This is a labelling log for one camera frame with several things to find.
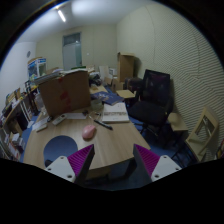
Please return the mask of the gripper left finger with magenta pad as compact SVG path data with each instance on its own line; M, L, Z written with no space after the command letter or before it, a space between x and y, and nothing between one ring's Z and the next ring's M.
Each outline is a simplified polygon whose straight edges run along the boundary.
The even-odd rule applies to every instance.
M94 155L94 145L91 144L68 157L59 156L45 170L69 182L83 186Z

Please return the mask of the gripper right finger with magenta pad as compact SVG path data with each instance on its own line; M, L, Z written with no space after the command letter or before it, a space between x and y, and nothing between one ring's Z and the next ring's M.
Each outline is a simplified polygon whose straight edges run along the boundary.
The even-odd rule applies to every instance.
M168 155L158 156L137 144L133 147L133 155L136 163L146 171L152 182L181 170Z

